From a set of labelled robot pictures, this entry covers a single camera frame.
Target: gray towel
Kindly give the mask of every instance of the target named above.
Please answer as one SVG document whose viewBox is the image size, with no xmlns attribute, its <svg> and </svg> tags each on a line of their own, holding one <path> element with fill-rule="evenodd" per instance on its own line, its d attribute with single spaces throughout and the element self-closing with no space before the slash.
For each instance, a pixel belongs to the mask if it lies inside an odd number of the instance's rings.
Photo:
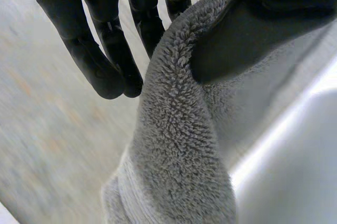
<svg viewBox="0 0 337 224">
<path fill-rule="evenodd" d="M 326 56 L 316 51 L 330 25 L 290 41 L 240 76 L 201 86 L 191 76 L 191 50 L 228 1 L 199 1 L 157 46 L 134 139 L 103 189 L 108 223 L 235 223 L 226 171 L 237 159 L 233 149 L 251 145 L 335 52 L 335 46 Z"/>
</svg>

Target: white surface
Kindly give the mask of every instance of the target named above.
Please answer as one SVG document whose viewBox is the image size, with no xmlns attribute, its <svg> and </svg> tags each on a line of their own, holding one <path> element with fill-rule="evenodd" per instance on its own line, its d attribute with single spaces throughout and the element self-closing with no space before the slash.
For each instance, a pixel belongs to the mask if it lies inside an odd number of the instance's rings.
<svg viewBox="0 0 337 224">
<path fill-rule="evenodd" d="M 337 223 L 337 57 L 232 170 L 240 224 Z"/>
<path fill-rule="evenodd" d="M 0 224 L 18 224 L 8 210 L 0 203 Z"/>
</svg>

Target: fluffy towel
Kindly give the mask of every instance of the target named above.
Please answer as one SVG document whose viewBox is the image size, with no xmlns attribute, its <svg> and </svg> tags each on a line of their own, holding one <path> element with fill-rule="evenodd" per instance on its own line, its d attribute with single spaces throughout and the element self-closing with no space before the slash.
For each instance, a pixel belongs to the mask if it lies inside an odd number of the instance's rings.
<svg viewBox="0 0 337 224">
<path fill-rule="evenodd" d="M 103 189 L 108 223 L 235 223 L 224 165 L 235 161 L 233 148 L 250 145 L 330 59 L 327 52 L 316 61 L 312 45 L 316 41 L 319 49 L 329 30 L 324 27 L 290 41 L 240 76 L 197 84 L 191 50 L 228 1 L 199 1 L 157 46 L 134 139 Z"/>
</svg>

